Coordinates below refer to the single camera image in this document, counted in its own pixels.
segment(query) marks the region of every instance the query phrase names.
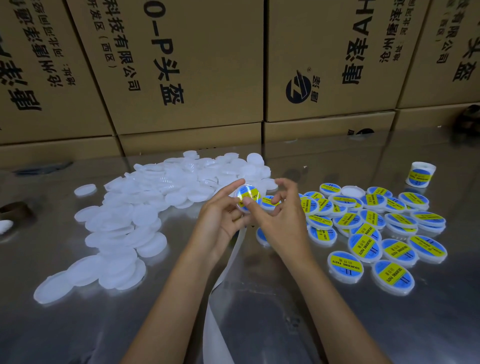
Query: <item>pile of plastic lids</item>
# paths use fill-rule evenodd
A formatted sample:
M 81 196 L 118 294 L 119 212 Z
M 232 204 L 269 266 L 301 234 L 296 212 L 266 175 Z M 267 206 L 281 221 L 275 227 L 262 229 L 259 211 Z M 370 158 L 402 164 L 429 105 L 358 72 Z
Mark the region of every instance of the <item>pile of plastic lids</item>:
M 237 153 L 200 158 L 196 151 L 182 158 L 168 158 L 161 163 L 135 164 L 132 173 L 105 184 L 101 206 L 89 206 L 74 218 L 90 232 L 85 245 L 96 248 L 68 269 L 48 277 L 34 293 L 34 299 L 47 304 L 60 299 L 75 286 L 98 280 L 105 289 L 125 291 L 136 287 L 146 274 L 142 258 L 167 253 L 167 238 L 159 232 L 159 212 L 173 206 L 184 209 L 210 199 L 222 187 L 244 178 L 256 186 L 262 196 L 277 188 L 270 178 L 270 168 L 261 155 L 247 159 Z M 78 198 L 95 194 L 94 184 L 75 189 Z
M 273 196 L 262 200 L 273 210 Z M 433 239 L 446 227 L 445 218 L 429 212 L 429 200 L 414 192 L 398 197 L 383 187 L 366 191 L 357 186 L 323 183 L 319 191 L 300 194 L 309 237 L 322 247 L 331 247 L 338 235 L 346 238 L 347 250 L 334 251 L 327 259 L 330 274 L 344 283 L 356 283 L 365 267 L 383 290 L 406 295 L 415 286 L 408 268 L 418 260 L 438 264 L 447 250 Z M 269 246 L 263 232 L 257 240 Z

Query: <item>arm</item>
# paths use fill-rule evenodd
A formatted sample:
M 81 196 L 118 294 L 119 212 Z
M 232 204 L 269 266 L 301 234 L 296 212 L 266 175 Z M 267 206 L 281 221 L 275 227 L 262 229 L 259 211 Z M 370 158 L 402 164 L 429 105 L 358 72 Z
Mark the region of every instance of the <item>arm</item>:
M 244 198 L 243 203 L 297 282 L 329 363 L 350 364 L 352 358 L 359 364 L 391 363 L 316 263 L 307 242 L 296 183 L 283 178 L 275 182 L 284 185 L 286 191 L 272 199 L 274 204 L 282 201 L 272 215 L 251 199 Z
M 121 364 L 183 363 L 193 324 L 210 272 L 235 232 L 250 216 L 242 216 L 229 197 L 245 183 L 221 189 L 200 211 L 192 236 Z

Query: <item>left hand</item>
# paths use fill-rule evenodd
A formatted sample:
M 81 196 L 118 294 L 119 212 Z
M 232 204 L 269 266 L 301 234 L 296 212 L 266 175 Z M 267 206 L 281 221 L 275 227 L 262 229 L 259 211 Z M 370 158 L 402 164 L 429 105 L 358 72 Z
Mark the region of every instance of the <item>left hand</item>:
M 213 268 L 232 239 L 233 235 L 250 223 L 251 216 L 237 208 L 240 199 L 230 197 L 233 191 L 245 184 L 237 180 L 218 191 L 200 210 L 188 245 L 205 258 Z

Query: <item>right hand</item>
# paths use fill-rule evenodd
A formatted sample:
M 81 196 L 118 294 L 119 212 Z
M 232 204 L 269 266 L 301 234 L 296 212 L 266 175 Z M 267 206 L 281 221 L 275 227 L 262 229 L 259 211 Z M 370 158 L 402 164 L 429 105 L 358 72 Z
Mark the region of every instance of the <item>right hand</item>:
M 290 262 L 305 262 L 305 259 L 313 259 L 297 184 L 287 178 L 278 178 L 275 183 L 283 185 L 286 190 L 277 192 L 272 198 L 273 204 L 281 201 L 272 215 L 266 213 L 249 197 L 243 198 L 243 204 L 257 220 L 268 243 L 287 266 Z

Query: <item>stainless steel table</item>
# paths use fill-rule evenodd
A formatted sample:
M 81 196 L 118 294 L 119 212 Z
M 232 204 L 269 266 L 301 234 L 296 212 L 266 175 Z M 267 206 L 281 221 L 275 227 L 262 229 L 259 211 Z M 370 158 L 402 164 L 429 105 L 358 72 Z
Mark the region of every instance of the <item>stainless steel table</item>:
M 202 157 L 238 151 L 242 157 L 260 146 L 202 150 Z M 192 231 L 198 204 L 187 211 L 161 213 L 169 251 L 146 260 L 147 276 L 133 292 L 114 294 L 97 284 L 76 288 L 61 302 L 38 305 L 36 286 L 95 252 L 84 245 L 87 230 L 74 213 L 101 203 L 103 192 L 75 198 L 85 183 L 101 186 L 129 171 L 178 155 L 139 156 L 76 162 L 45 176 L 0 174 L 0 205 L 24 200 L 36 215 L 15 234 L 0 240 L 0 363 L 117 363 L 140 327 Z M 411 269 L 415 289 L 395 297 L 378 288 L 367 269 L 358 284 L 335 286 L 395 363 L 478 363 L 480 360 L 480 153 L 475 140 L 452 143 L 442 129 L 375 133 L 267 144 L 263 148 L 273 177 L 299 183 L 301 192 L 322 182 L 382 186 L 404 191 L 410 164 L 431 162 L 437 171 L 422 191 L 430 211 L 447 219 L 438 240 L 448 258 L 440 265 L 423 262 Z M 260 246 L 255 227 L 248 229 L 227 279 L 213 292 L 212 311 L 236 364 L 319 363 L 324 361 L 305 302 L 278 255 Z M 330 249 L 312 243 L 319 264 Z M 231 247 L 215 268 L 192 333 L 185 362 L 202 362 L 206 300 L 224 268 Z

